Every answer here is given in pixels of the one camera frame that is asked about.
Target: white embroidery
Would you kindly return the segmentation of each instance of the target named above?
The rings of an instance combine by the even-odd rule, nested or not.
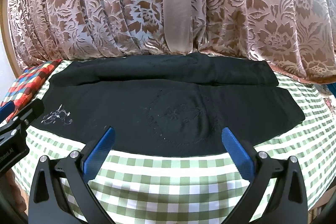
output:
[[[51,123],[55,123],[56,119],[60,119],[64,124],[70,124],[72,123],[72,119],[68,119],[67,117],[70,116],[70,112],[66,112],[64,110],[64,107],[62,107],[62,105],[59,106],[58,110],[56,110],[55,112],[50,112],[50,114],[47,114],[43,117],[43,120],[41,123],[43,124],[51,124]]]

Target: floral curtain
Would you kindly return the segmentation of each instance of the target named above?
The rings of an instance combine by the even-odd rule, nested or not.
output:
[[[165,39],[163,3],[8,0],[18,62],[177,53]],[[336,81],[336,0],[190,0],[190,9],[190,39],[180,43],[193,51],[267,60],[302,82]]]

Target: checkered tablecloth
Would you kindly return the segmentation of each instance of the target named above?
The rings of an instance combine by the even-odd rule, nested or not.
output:
[[[53,74],[70,64],[63,61]],[[271,157],[296,155],[305,180],[311,208],[336,176],[336,123],[314,85],[303,85],[277,74],[279,86],[289,90],[306,120],[289,132],[256,146]],[[36,95],[48,90],[46,81]],[[29,127],[30,153],[13,167],[16,179],[28,193],[38,159],[66,157],[83,144]],[[253,217],[260,217],[273,190],[271,180]],[[75,215],[84,219],[66,180],[64,189]],[[117,223],[220,223],[243,195],[249,183],[242,180],[228,153],[193,158],[162,158],[111,151],[96,179],[94,194]]]

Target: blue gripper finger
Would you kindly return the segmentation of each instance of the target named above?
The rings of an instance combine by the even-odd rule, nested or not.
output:
[[[2,123],[11,113],[15,110],[15,104],[13,101],[9,101],[3,107],[0,108],[0,123]]]
[[[108,153],[115,143],[115,139],[116,134],[114,132],[114,129],[110,127],[85,160],[82,171],[83,180],[86,183],[89,180],[93,180],[97,176],[100,167],[104,163]]]
[[[222,130],[222,143],[227,152],[230,154],[230,157],[237,167],[241,177],[249,182],[252,182],[255,176],[253,160],[233,135],[231,130],[227,127]]]

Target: embroidered design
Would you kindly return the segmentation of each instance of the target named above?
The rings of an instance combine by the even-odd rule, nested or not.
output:
[[[324,100],[325,104],[328,106],[328,108],[330,109],[331,113],[333,115],[336,115],[336,112],[335,112],[336,108],[333,106],[332,100],[329,97],[327,97],[327,98],[324,97],[323,100]]]
[[[55,123],[56,119],[60,119],[63,122],[63,125],[72,123],[72,119],[69,119],[70,112],[66,112],[64,107],[62,105],[59,106],[58,110],[55,112],[50,112],[49,114],[45,115],[43,117],[43,120],[41,123],[43,124],[51,124]]]

